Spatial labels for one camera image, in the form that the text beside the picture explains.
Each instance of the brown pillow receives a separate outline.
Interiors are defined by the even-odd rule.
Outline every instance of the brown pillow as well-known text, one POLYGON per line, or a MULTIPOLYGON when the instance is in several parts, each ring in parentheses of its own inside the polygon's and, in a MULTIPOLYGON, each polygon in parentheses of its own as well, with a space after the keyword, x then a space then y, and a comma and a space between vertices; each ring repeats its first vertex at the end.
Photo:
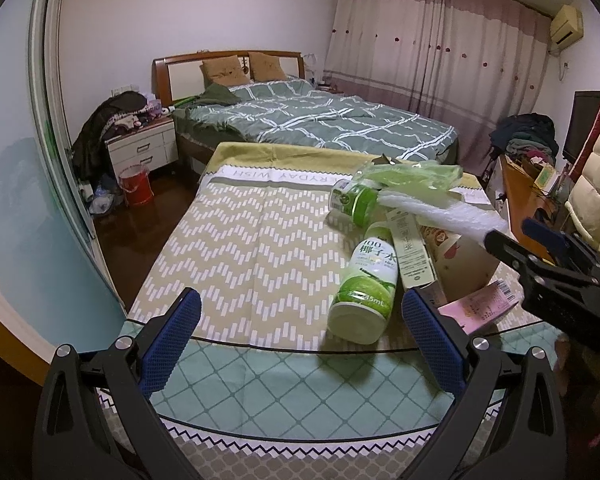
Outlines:
POLYGON ((205 59, 202 68, 206 78, 212 83, 223 86, 246 85, 249 78, 242 71, 238 56, 205 59))
POLYGON ((267 54, 261 52, 250 52, 249 63, 253 78, 260 83, 286 80, 286 74, 280 66, 279 57, 267 56, 267 54))

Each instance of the wall-mounted air conditioner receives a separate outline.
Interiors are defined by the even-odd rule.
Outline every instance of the wall-mounted air conditioner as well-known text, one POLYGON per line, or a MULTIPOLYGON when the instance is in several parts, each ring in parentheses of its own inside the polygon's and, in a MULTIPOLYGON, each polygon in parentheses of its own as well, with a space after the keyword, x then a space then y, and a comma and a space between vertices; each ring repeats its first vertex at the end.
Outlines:
POLYGON ((583 36, 582 13, 573 6, 562 6, 551 22, 552 51, 559 52, 583 36))

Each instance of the metal screw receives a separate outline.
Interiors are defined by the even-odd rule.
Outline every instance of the metal screw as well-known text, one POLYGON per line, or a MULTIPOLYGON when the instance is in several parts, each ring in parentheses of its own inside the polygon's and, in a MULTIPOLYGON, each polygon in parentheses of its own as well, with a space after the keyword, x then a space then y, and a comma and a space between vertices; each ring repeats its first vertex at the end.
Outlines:
POLYGON ((544 350, 542 350, 539 346, 534 346, 531 349, 531 355, 536 359, 544 359, 546 357, 544 350))
POLYGON ((65 357, 65 356, 69 355, 70 351, 71 351, 71 347, 69 345, 60 345, 58 347, 58 350, 56 350, 56 355, 58 357, 65 357))
POLYGON ((116 339, 116 348, 118 350, 126 350, 132 345, 132 343, 133 340, 129 336, 123 335, 122 337, 116 339))
POLYGON ((472 343, 477 350, 487 350, 489 348, 489 342, 483 337, 475 338, 472 343))

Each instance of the black screen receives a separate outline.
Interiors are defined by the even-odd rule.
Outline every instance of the black screen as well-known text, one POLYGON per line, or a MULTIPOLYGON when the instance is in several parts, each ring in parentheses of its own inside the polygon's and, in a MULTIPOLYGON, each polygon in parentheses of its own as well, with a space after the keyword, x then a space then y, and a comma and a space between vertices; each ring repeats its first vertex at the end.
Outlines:
POLYGON ((575 92, 574 95, 571 123, 562 149, 562 156, 571 164, 580 155, 600 110, 600 91, 575 92))

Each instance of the wall socket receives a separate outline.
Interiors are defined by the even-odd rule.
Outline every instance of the wall socket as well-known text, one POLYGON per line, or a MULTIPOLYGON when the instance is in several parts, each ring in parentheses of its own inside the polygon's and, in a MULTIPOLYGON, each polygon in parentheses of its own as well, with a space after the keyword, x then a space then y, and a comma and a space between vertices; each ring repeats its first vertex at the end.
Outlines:
POLYGON ((111 91, 111 97, 120 95, 120 94, 122 94, 122 92, 128 92, 130 90, 132 90, 134 92, 139 92, 140 87, 138 85, 127 85, 127 86, 121 86, 120 88, 114 88, 111 91))

